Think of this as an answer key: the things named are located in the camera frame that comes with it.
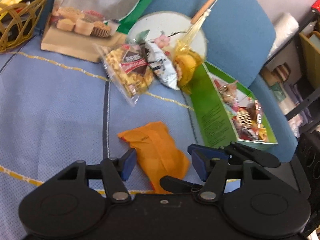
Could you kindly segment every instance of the yellow stripe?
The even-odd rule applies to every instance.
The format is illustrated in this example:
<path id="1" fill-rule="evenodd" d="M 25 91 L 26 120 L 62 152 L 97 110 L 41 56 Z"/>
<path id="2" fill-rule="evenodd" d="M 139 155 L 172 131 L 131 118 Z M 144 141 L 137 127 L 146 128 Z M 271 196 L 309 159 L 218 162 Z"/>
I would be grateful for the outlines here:
<path id="1" fill-rule="evenodd" d="M 9 175 L 12 178 L 18 179 L 18 180 L 22 180 L 25 181 L 27 183 L 33 184 L 37 187 L 41 186 L 44 182 L 43 181 L 39 181 L 36 179 L 32 179 L 26 176 L 23 176 L 19 173 L 16 173 L 14 171 L 11 171 L 3 166 L 0 165 L 0 172 L 5 173 L 7 175 Z M 104 189 L 96 189 L 97 192 L 99 192 L 101 195 L 105 195 L 106 192 L 104 191 Z M 129 190 L 129 193 L 131 195 L 136 195 L 136 194 L 151 194 L 154 193 L 153 190 Z"/>
<path id="2" fill-rule="evenodd" d="M 86 74 L 86 75 L 88 75 L 88 76 L 90 76 L 90 77 L 99 78 L 99 79 L 101 79 L 101 80 L 103 80 L 103 81 L 106 81 L 106 82 L 109 81 L 107 78 L 105 78 L 105 77 L 103 77 L 103 76 L 92 74 L 92 73 L 90 73 L 90 72 L 85 71 L 85 70 L 82 69 L 82 68 L 69 67 L 69 66 L 66 66 L 66 65 L 64 65 L 64 64 L 61 64 L 61 63 L 59 63 L 59 62 L 56 62 L 56 61 L 54 61 L 54 60 L 47 59 L 47 58 L 45 58 L 45 57 L 33 56 L 33 55 L 26 54 L 26 53 L 24 53 L 24 52 L 9 52 L 9 53 L 10 53 L 10 54 L 20 54 L 20 55 L 25 56 L 25 57 L 27 57 L 27 58 L 43 60 L 43 61 L 49 62 L 49 63 L 51 63 L 51 64 L 54 64 L 54 65 L 56 65 L 56 66 L 62 67 L 62 68 L 64 68 L 64 69 L 70 69 L 70 70 L 80 71 L 80 72 L 82 72 L 82 73 L 84 73 L 84 74 Z M 157 99 L 166 101 L 166 102 L 175 103 L 175 104 L 177 104 L 178 106 L 182 106 L 182 107 L 184 107 L 184 108 L 187 108 L 187 109 L 190 109 L 190 110 L 194 111 L 194 109 L 193 109 L 192 107 L 187 106 L 187 105 L 184 105 L 184 104 L 182 104 L 182 103 L 180 103 L 180 102 L 178 102 L 178 101 L 176 101 L 176 100 L 173 100 L 173 99 L 170 99 L 170 98 L 164 98 L 164 97 L 161 97 L 161 96 L 158 96 L 158 95 L 149 93 L 149 92 L 146 92 L 145 94 L 148 95 L 148 96 L 152 96 L 152 97 L 154 97 L 154 98 L 157 98 Z"/>

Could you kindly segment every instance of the box of snacks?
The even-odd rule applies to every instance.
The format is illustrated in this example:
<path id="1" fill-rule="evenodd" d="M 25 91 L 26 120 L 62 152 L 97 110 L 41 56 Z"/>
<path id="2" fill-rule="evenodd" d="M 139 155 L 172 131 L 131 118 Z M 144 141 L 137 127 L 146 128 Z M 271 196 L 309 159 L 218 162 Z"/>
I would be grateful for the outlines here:
<path id="1" fill-rule="evenodd" d="M 205 62 L 196 69 L 189 85 L 206 146 L 238 141 L 266 150 L 277 144 L 259 101 L 234 78 Z"/>

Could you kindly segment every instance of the pink flower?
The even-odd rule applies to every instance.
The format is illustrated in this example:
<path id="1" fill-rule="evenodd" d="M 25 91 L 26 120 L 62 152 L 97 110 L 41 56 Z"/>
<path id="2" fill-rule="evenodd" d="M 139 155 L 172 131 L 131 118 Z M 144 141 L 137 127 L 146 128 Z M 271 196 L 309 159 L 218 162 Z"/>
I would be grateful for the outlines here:
<path id="1" fill-rule="evenodd" d="M 165 35 L 160 35 L 158 38 L 155 38 L 155 44 L 158 45 L 160 49 L 170 45 L 170 37 Z"/>

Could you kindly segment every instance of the cardboard box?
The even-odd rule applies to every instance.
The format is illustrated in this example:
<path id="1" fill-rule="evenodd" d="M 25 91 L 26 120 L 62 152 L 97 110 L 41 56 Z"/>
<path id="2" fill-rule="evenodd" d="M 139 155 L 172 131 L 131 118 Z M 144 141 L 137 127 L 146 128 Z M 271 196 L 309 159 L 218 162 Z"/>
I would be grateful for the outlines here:
<path id="1" fill-rule="evenodd" d="M 277 140 L 265 116 L 263 116 L 262 124 L 267 130 L 269 142 L 239 139 L 236 127 L 229 118 L 220 93 L 209 76 L 210 73 L 227 83 L 235 81 L 234 78 L 209 62 L 205 62 L 199 66 L 194 73 L 193 79 L 190 82 L 192 92 L 190 97 L 196 112 L 204 144 L 208 147 L 217 148 L 227 146 L 231 141 L 237 141 L 260 150 L 266 150 L 276 145 Z M 245 95 L 255 99 L 252 92 L 239 82 L 237 83 L 237 88 Z"/>

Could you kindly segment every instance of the screw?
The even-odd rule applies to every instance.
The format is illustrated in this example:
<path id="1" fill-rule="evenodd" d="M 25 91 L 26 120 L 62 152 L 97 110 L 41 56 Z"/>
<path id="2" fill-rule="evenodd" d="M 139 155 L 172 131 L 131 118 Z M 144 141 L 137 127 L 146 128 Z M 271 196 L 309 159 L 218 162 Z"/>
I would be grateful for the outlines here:
<path id="1" fill-rule="evenodd" d="M 129 194 L 126 192 L 116 192 L 113 193 L 112 197 L 115 200 L 126 200 L 129 197 Z"/>
<path id="2" fill-rule="evenodd" d="M 205 191 L 200 194 L 200 197 L 205 200 L 213 200 L 216 198 L 216 194 L 211 191 Z"/>

